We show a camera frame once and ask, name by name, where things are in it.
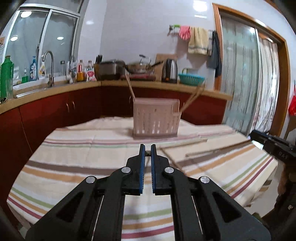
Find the green plastic bottle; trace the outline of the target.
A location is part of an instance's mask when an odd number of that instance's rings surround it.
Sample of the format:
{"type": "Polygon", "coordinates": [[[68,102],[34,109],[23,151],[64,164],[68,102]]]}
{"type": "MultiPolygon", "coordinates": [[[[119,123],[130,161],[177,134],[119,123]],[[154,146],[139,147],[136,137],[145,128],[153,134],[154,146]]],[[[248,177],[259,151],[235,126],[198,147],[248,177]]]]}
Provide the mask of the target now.
{"type": "Polygon", "coordinates": [[[13,97],[14,63],[11,56],[5,56],[1,65],[1,98],[11,99],[13,97]]]}

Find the white spray cleaner bottle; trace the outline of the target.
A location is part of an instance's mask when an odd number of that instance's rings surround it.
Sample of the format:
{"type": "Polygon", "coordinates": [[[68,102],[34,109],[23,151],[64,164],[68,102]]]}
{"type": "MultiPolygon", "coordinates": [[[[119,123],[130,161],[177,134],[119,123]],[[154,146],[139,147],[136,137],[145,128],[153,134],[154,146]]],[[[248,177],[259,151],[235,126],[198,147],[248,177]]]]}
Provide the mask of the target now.
{"type": "Polygon", "coordinates": [[[39,79],[46,77],[46,66],[45,66],[45,61],[43,61],[43,60],[41,61],[41,65],[40,65],[39,72],[38,72],[38,77],[39,77],[39,79]]]}

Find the wooden countertop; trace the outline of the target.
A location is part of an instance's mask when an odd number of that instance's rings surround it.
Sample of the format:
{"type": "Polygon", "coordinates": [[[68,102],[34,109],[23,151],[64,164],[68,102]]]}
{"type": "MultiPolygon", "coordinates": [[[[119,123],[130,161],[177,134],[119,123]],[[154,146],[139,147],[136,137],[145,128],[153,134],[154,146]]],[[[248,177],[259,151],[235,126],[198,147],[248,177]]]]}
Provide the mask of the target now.
{"type": "MultiPolygon", "coordinates": [[[[170,90],[177,92],[193,93],[196,89],[195,86],[189,86],[184,84],[172,84],[172,83],[162,83],[162,82],[152,82],[152,81],[132,81],[132,87],[138,88],[152,88],[160,90],[170,90]]],[[[32,90],[27,93],[20,94],[18,98],[9,99],[1,104],[1,114],[6,113],[14,108],[33,102],[39,99],[50,97],[53,95],[58,95],[66,92],[95,88],[95,87],[106,87],[106,86],[117,86],[117,87],[127,87],[127,81],[123,80],[104,80],[97,82],[81,82],[77,84],[66,84],[56,87],[50,87],[45,89],[32,90]]]]}

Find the blue detergent bottle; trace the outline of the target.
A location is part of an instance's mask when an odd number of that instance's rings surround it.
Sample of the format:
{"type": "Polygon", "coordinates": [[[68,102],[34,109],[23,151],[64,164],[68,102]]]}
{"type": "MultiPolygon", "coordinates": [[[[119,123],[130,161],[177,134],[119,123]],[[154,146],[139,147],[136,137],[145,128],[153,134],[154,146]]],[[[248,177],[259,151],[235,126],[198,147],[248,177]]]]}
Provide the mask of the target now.
{"type": "Polygon", "coordinates": [[[30,81],[37,80],[37,61],[36,56],[32,57],[32,63],[30,64],[30,81]]]}

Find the wooden cutting board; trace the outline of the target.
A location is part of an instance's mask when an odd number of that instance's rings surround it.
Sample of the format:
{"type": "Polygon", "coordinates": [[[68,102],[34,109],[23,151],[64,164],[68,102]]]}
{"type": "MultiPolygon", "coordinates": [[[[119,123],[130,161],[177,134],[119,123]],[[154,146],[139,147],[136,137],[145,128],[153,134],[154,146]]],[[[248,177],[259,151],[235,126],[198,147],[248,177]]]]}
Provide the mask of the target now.
{"type": "Polygon", "coordinates": [[[156,54],[156,62],[161,61],[161,64],[154,68],[154,75],[156,77],[156,82],[161,82],[162,68],[163,68],[164,61],[167,59],[174,59],[177,61],[177,58],[178,58],[177,54],[162,54],[162,53],[156,54]]]}

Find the dark hanging cloth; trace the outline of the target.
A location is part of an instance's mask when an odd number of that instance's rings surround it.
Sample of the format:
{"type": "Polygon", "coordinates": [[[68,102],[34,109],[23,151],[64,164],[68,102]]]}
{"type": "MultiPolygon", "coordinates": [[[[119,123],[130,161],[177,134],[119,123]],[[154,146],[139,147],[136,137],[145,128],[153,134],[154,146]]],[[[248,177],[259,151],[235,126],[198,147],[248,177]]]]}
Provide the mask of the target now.
{"type": "Polygon", "coordinates": [[[207,67],[215,70],[215,78],[221,76],[222,61],[221,61],[220,41],[216,31],[212,32],[212,51],[207,61],[207,67]]]}

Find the red induction cooktop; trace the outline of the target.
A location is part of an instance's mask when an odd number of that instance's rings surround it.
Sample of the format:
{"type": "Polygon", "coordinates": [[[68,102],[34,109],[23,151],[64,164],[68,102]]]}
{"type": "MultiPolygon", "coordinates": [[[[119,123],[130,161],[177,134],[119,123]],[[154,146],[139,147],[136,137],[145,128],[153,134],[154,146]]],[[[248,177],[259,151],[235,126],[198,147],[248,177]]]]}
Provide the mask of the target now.
{"type": "Polygon", "coordinates": [[[129,74],[130,81],[155,81],[156,76],[153,74],[129,74]]]}

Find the chopsticks in holder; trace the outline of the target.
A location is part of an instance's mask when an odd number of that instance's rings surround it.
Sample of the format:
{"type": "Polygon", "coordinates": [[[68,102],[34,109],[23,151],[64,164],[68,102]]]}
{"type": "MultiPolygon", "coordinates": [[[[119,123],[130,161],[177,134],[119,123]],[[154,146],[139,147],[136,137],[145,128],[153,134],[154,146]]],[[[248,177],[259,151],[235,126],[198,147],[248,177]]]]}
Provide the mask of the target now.
{"type": "Polygon", "coordinates": [[[187,101],[184,103],[182,108],[179,110],[179,112],[183,113],[192,104],[192,102],[195,101],[195,99],[197,99],[203,93],[204,89],[205,89],[205,83],[197,86],[196,89],[191,94],[191,96],[187,99],[187,101]]]}
{"type": "Polygon", "coordinates": [[[130,93],[132,95],[132,98],[133,98],[133,100],[135,100],[135,94],[134,94],[133,89],[132,89],[132,84],[131,84],[131,81],[130,81],[130,77],[129,77],[129,75],[127,73],[125,73],[125,78],[126,78],[130,93]]]}

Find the small green soap bottle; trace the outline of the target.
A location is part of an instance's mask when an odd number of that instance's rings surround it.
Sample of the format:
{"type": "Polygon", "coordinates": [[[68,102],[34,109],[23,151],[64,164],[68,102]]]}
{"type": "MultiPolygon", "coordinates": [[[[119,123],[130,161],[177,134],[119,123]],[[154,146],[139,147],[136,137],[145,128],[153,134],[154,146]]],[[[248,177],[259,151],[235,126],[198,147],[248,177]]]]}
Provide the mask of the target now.
{"type": "Polygon", "coordinates": [[[29,82],[29,77],[27,75],[27,69],[25,68],[23,71],[22,83],[27,83],[27,82],[29,82]]]}

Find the red kitchen cabinets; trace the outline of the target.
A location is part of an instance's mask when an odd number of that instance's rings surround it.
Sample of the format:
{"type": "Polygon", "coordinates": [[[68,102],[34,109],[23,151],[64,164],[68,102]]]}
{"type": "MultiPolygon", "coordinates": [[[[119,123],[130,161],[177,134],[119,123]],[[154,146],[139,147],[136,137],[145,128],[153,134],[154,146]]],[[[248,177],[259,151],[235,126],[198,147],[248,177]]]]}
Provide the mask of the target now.
{"type": "MultiPolygon", "coordinates": [[[[175,98],[180,108],[190,94],[132,87],[135,97],[175,98]]],[[[202,94],[183,113],[195,125],[221,124],[227,100],[202,94]]],[[[99,117],[132,116],[132,95],[125,86],[101,86],[42,98],[1,113],[1,206],[25,163],[56,128],[99,117]]]]}

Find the glass sliding door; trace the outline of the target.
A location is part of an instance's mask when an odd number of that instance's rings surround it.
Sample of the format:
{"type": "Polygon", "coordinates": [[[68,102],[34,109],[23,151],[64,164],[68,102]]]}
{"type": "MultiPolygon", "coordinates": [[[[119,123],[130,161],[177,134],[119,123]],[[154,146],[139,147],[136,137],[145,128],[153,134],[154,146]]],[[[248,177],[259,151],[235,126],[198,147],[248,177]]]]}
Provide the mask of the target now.
{"type": "Polygon", "coordinates": [[[212,6],[222,61],[215,89],[232,97],[222,122],[244,135],[257,129],[279,136],[290,99],[286,40],[259,19],[212,6]]]}

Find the wooden chopstick horizontal top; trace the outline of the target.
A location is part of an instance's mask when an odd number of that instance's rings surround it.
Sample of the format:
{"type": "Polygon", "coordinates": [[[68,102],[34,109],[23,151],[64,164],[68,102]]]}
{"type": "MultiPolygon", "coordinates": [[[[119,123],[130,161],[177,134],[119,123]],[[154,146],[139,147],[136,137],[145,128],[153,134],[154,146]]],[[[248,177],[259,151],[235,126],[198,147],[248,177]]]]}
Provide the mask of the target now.
{"type": "Polygon", "coordinates": [[[207,138],[199,138],[199,139],[196,139],[196,140],[185,141],[185,142],[181,142],[181,143],[161,144],[161,145],[157,145],[157,148],[158,149],[179,148],[179,147],[183,147],[183,146],[189,146],[189,145],[195,145],[195,144],[199,144],[199,143],[205,143],[207,141],[208,141],[207,138]]]}

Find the striped tablecloth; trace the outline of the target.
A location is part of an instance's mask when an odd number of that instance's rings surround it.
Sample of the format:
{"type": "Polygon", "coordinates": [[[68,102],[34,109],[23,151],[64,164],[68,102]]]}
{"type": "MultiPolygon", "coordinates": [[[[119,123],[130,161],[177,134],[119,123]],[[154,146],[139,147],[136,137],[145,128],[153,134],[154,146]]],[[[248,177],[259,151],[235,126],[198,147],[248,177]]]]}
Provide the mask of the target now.
{"type": "MultiPolygon", "coordinates": [[[[141,145],[181,143],[207,138],[205,143],[165,148],[192,178],[207,176],[241,206],[265,192],[278,162],[252,142],[244,147],[185,157],[248,140],[226,125],[196,126],[180,121],[173,138],[136,139],[131,118],[101,118],[80,125],[57,128],[49,134],[21,169],[7,203],[26,228],[31,228],[86,177],[103,178],[126,165],[141,145]]],[[[166,155],[157,148],[157,154],[166,155]]]]}

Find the kitchen window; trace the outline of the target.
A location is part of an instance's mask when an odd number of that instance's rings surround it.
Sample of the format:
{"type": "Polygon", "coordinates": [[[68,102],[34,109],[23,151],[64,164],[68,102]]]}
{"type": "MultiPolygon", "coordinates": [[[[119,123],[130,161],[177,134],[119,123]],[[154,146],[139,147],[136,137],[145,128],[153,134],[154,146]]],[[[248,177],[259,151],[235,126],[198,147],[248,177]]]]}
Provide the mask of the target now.
{"type": "Polygon", "coordinates": [[[1,37],[1,61],[10,55],[14,63],[14,83],[22,82],[36,56],[37,80],[41,61],[45,61],[46,77],[65,76],[75,42],[83,1],[25,1],[13,14],[1,37]]]}

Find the pink perforated utensil holder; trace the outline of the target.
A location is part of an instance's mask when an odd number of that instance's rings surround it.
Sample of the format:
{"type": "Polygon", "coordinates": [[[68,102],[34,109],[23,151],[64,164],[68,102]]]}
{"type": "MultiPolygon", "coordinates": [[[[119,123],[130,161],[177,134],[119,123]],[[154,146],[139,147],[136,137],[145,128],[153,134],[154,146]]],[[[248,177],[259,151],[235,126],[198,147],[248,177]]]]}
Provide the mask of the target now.
{"type": "Polygon", "coordinates": [[[180,101],[169,98],[133,100],[133,136],[135,138],[170,138],[178,135],[180,101]]]}

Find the pink rubber glove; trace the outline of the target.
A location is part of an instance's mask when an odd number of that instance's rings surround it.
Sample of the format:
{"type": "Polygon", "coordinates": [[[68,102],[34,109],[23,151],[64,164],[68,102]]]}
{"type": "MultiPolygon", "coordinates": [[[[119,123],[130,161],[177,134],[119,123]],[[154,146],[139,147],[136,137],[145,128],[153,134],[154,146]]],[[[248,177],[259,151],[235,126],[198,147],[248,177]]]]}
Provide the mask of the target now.
{"type": "Polygon", "coordinates": [[[179,37],[185,41],[189,40],[191,38],[190,26],[180,26],[179,37]]]}

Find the yellow hanging towel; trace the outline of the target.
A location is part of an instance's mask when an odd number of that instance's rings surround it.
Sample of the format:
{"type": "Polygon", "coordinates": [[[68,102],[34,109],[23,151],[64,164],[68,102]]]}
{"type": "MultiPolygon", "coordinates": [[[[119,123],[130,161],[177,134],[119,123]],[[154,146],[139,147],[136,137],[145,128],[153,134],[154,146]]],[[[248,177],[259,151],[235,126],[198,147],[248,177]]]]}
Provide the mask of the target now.
{"type": "Polygon", "coordinates": [[[208,55],[209,36],[208,30],[201,27],[190,27],[188,53],[208,55]]]}

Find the chopsticks in holder left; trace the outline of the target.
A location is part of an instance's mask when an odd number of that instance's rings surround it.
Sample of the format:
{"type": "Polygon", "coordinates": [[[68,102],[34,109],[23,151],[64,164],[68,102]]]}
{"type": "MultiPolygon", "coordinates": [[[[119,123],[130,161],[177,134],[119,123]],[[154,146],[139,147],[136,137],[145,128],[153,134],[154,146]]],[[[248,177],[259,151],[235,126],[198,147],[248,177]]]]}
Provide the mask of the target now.
{"type": "Polygon", "coordinates": [[[135,100],[135,94],[134,94],[133,89],[132,89],[132,84],[131,84],[131,81],[130,81],[130,77],[129,77],[129,75],[127,73],[125,73],[125,78],[126,78],[130,93],[132,95],[132,98],[133,98],[133,100],[135,100]]]}

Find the orange oil bottle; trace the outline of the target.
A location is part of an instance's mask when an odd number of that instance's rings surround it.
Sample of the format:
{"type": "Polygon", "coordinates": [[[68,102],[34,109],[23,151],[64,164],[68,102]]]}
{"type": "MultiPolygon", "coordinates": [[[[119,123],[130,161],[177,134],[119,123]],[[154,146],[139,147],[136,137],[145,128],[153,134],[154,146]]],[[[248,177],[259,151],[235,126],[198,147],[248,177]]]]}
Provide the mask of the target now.
{"type": "Polygon", "coordinates": [[[86,80],[85,77],[85,65],[83,60],[80,60],[77,64],[77,82],[82,82],[86,80]]]}

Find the red white snack bag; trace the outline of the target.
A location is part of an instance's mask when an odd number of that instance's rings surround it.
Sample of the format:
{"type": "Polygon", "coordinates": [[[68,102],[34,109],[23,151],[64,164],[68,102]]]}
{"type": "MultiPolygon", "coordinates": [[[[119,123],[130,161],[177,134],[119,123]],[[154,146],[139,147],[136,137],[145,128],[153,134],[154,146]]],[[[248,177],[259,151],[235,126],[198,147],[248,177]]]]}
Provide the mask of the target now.
{"type": "Polygon", "coordinates": [[[86,81],[97,81],[91,60],[88,61],[86,66],[86,81]]]}

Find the steel rice cooker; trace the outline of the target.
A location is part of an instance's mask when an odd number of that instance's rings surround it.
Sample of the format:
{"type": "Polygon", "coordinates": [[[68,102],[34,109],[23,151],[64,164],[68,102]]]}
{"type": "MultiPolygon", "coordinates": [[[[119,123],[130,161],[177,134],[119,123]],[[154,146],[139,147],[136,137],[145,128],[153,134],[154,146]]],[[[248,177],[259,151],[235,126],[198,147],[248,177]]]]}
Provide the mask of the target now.
{"type": "Polygon", "coordinates": [[[99,64],[99,78],[101,80],[119,80],[125,74],[125,62],[122,60],[108,60],[99,64]]]}

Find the chopsticks in holder right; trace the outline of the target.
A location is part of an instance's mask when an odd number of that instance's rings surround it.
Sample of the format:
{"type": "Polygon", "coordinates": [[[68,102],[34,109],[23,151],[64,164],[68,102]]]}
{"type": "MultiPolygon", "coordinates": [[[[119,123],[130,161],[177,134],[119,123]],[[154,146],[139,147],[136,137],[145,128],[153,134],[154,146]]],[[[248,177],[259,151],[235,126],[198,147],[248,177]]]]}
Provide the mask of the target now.
{"type": "Polygon", "coordinates": [[[197,86],[196,89],[191,94],[191,96],[187,99],[187,101],[184,103],[182,108],[179,110],[179,112],[183,113],[192,104],[192,102],[195,101],[195,99],[197,99],[203,93],[204,89],[205,89],[205,83],[197,86]]]}

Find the steel electric kettle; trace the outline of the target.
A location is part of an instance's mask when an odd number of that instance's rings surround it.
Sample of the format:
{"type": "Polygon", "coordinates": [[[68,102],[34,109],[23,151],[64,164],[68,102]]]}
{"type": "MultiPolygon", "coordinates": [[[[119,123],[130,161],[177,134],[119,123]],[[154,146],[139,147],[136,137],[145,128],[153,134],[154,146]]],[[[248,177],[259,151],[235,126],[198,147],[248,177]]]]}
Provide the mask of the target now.
{"type": "Polygon", "coordinates": [[[178,66],[174,59],[164,61],[162,68],[161,82],[177,84],[178,81],[178,66]]]}

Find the teal plastic basket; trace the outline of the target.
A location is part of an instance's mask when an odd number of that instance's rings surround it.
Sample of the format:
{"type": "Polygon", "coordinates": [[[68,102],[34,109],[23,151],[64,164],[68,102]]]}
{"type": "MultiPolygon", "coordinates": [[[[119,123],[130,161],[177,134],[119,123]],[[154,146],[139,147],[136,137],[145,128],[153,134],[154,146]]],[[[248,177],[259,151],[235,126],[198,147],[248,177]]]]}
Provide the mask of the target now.
{"type": "Polygon", "coordinates": [[[189,86],[199,86],[205,81],[204,77],[194,75],[194,74],[180,73],[179,78],[180,78],[181,84],[189,85],[189,86]]]}

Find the steel wok with lid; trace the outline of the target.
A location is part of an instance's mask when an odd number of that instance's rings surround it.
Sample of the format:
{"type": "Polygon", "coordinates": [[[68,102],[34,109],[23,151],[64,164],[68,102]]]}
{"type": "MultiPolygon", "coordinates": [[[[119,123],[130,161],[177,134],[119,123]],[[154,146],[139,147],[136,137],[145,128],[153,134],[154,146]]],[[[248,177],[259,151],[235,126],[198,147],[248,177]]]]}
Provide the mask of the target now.
{"type": "Polygon", "coordinates": [[[151,58],[143,54],[139,54],[140,61],[135,61],[125,65],[125,69],[130,74],[152,74],[155,67],[161,65],[164,61],[158,61],[151,64],[151,58]]]}

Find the knife block with knives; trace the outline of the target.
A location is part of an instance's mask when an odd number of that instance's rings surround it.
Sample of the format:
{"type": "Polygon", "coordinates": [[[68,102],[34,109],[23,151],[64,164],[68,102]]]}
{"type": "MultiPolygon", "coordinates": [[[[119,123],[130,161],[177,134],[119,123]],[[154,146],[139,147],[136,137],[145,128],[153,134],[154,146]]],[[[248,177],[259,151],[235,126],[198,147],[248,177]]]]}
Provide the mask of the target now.
{"type": "Polygon", "coordinates": [[[97,80],[100,80],[99,65],[100,65],[101,62],[102,62],[102,55],[97,55],[96,59],[95,59],[95,63],[93,65],[95,78],[97,80]]]}

